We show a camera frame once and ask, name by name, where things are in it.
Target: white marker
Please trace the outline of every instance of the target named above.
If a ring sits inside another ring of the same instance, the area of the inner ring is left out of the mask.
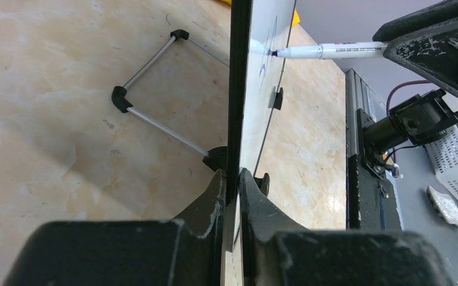
[[[263,43],[256,41],[252,38],[250,38],[250,52],[254,52],[256,54],[265,54],[269,55],[271,53],[271,50],[266,47]]]
[[[317,46],[291,46],[278,49],[271,55],[280,58],[375,58],[381,57],[387,43],[323,43]]]

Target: whiteboard frame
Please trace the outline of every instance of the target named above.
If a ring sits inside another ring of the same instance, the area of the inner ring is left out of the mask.
[[[230,69],[229,69],[229,102],[228,102],[228,138],[227,138],[227,168],[226,168],[226,192],[225,192],[225,214],[224,214],[224,240],[226,250],[232,252],[237,241],[239,232],[239,206],[238,187],[240,185],[240,156],[242,150],[243,135],[243,114],[245,110],[245,96],[247,84],[247,65],[250,50],[250,25],[252,20],[253,0],[233,0],[231,7],[231,43],[230,43]],[[289,36],[287,46],[290,41],[290,31],[292,29],[293,13],[290,18]],[[277,90],[280,88],[283,77],[283,68],[277,83]],[[271,110],[268,124],[262,144],[259,150],[259,157],[252,174],[255,174],[262,154],[268,129],[270,126]]]

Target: marker pen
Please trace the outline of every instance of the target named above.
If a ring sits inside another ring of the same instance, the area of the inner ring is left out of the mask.
[[[280,58],[375,58],[381,57],[387,48],[383,42],[323,43],[316,46],[291,46],[271,53]]]

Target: black plastic corner connector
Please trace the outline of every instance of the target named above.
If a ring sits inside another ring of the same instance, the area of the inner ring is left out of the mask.
[[[127,113],[127,108],[132,107],[132,104],[125,99],[127,89],[122,86],[115,86],[112,93],[112,102],[116,108],[122,113]]]
[[[273,108],[275,108],[276,110],[281,110],[282,103],[283,103],[283,88],[280,88],[280,90],[278,90],[277,95],[275,97]]]
[[[203,163],[216,172],[218,169],[227,168],[227,146],[220,146],[208,151],[208,156],[203,158]]]
[[[174,30],[169,34],[172,37],[175,37],[175,41],[178,41],[178,39],[184,39],[185,41],[188,40],[188,32],[182,29]]]

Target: beige tile floor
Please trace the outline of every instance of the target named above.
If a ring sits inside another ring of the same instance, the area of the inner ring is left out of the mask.
[[[230,9],[212,0],[0,0],[0,283],[51,220],[167,219],[206,187],[201,156],[110,102],[187,29],[228,56]],[[312,44],[297,26],[291,45]],[[309,228],[343,228],[345,81],[331,61],[288,61],[258,175]],[[227,142],[228,70],[175,43],[130,91],[137,109],[203,148]],[[227,285],[241,285],[239,248]]]

